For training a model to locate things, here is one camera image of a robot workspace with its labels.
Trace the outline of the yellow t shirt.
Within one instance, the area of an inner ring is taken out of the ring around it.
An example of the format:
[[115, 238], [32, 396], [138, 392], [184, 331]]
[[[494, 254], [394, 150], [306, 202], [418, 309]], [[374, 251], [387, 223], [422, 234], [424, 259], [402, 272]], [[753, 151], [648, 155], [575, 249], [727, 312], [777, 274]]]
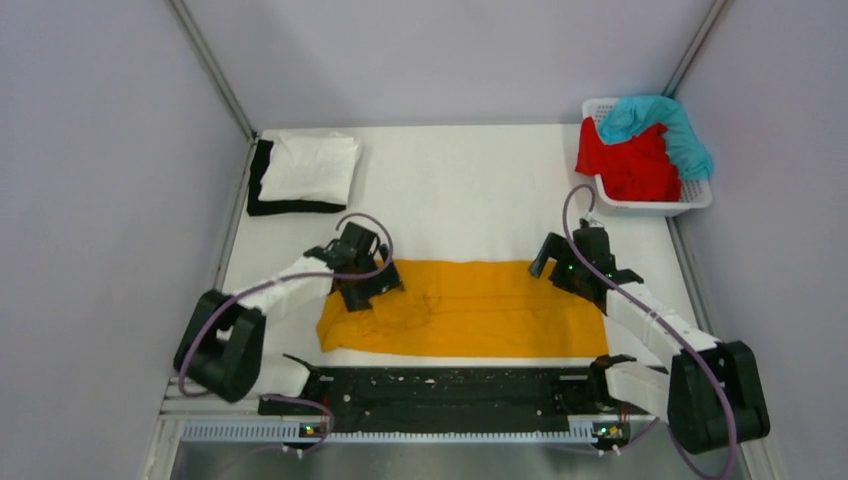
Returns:
[[316, 333], [325, 352], [423, 357], [578, 358], [608, 353], [591, 302], [535, 278], [525, 261], [395, 261], [404, 286], [350, 311], [340, 293]]

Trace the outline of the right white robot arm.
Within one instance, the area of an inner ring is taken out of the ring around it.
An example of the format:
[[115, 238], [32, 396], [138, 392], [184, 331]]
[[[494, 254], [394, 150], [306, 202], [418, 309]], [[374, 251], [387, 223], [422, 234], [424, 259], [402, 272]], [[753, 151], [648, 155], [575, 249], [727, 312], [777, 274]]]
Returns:
[[554, 287], [595, 305], [660, 362], [651, 367], [627, 354], [597, 357], [586, 385], [594, 409], [612, 412], [629, 403], [665, 423], [690, 454], [770, 434], [753, 350], [742, 341], [723, 342], [663, 305], [640, 275], [618, 268], [604, 228], [582, 222], [569, 237], [549, 233], [530, 275], [540, 278], [547, 265]]

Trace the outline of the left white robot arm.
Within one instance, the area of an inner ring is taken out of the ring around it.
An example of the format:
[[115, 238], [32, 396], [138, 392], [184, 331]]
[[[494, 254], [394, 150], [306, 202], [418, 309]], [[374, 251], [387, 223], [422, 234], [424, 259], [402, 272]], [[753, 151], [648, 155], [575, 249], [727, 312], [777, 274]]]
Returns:
[[305, 251], [290, 266], [235, 294], [203, 293], [177, 348], [173, 367], [185, 397], [216, 396], [235, 403], [256, 394], [280, 397], [297, 413], [319, 404], [320, 386], [310, 367], [265, 347], [270, 321], [323, 299], [342, 296], [350, 312], [371, 307], [372, 298], [400, 289], [394, 242], [378, 224], [370, 230], [345, 216], [340, 234]]

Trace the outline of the red t shirt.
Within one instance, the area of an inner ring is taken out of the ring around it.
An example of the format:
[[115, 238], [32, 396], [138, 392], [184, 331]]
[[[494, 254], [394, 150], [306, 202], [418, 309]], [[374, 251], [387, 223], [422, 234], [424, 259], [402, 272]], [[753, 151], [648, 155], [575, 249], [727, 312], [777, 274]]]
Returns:
[[615, 200], [675, 202], [682, 182], [666, 152], [666, 131], [665, 125], [655, 124], [625, 142], [606, 145], [593, 120], [586, 118], [581, 124], [575, 171], [600, 175]]

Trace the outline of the folded white t shirt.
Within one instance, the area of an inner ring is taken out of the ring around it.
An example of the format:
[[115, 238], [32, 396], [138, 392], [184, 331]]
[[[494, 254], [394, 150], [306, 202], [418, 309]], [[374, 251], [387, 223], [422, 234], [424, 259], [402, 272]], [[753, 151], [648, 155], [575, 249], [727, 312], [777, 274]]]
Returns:
[[347, 204], [361, 154], [359, 139], [335, 131], [322, 135], [282, 131], [272, 142], [260, 200]]

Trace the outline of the white plastic basket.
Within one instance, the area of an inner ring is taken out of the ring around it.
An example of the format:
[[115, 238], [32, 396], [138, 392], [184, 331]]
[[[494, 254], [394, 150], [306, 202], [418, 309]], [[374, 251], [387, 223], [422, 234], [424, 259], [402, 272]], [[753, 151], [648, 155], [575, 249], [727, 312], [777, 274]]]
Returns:
[[[599, 126], [619, 100], [619, 97], [587, 99], [581, 105], [583, 118], [591, 118], [595, 126]], [[608, 195], [600, 175], [595, 175], [593, 180], [597, 192], [596, 209], [606, 215], [670, 218], [688, 210], [706, 208], [713, 200], [708, 180], [683, 180], [680, 198], [675, 202], [615, 200]]]

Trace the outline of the folded black t shirt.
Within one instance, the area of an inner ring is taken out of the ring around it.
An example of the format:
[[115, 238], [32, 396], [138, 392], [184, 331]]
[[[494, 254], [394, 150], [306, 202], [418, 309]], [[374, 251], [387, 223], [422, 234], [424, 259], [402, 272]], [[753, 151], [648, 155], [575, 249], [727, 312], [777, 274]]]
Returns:
[[260, 139], [257, 142], [249, 169], [247, 214], [251, 217], [282, 215], [288, 213], [335, 214], [346, 209], [343, 204], [312, 200], [274, 200], [262, 201], [261, 180], [270, 165], [272, 141]]

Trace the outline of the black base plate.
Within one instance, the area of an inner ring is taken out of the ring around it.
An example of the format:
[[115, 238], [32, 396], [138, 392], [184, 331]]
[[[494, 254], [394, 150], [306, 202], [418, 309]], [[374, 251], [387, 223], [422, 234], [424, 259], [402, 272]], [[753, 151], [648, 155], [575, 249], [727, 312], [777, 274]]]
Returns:
[[586, 367], [323, 367], [305, 405], [260, 400], [261, 416], [308, 415], [321, 404], [338, 433], [554, 433], [579, 416], [639, 413], [592, 395]]

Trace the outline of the aluminium frame rail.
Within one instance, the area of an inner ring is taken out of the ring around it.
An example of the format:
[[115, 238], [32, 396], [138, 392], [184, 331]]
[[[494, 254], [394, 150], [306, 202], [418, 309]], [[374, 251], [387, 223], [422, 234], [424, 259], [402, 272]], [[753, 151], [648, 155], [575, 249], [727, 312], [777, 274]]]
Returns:
[[178, 446], [181, 443], [244, 444], [261, 447], [263, 450], [287, 450], [295, 454], [298, 449], [314, 445], [366, 445], [379, 449], [390, 445], [410, 448], [421, 445], [441, 445], [450, 449], [461, 446], [508, 446], [545, 447], [564, 451], [570, 455], [588, 457], [621, 456], [623, 447], [608, 451], [598, 450], [596, 445], [602, 435], [613, 427], [615, 417], [611, 415], [577, 415], [553, 431], [539, 429], [521, 431], [498, 430], [493, 432], [406, 432], [366, 430], [346, 431], [335, 423], [331, 433], [322, 438], [309, 435], [309, 426], [318, 425], [312, 416], [261, 416], [259, 401], [250, 399], [234, 411], [219, 415], [206, 412], [164, 413], [159, 418], [157, 433], [148, 454], [145, 467], [146, 479], [163, 479], [177, 468]]

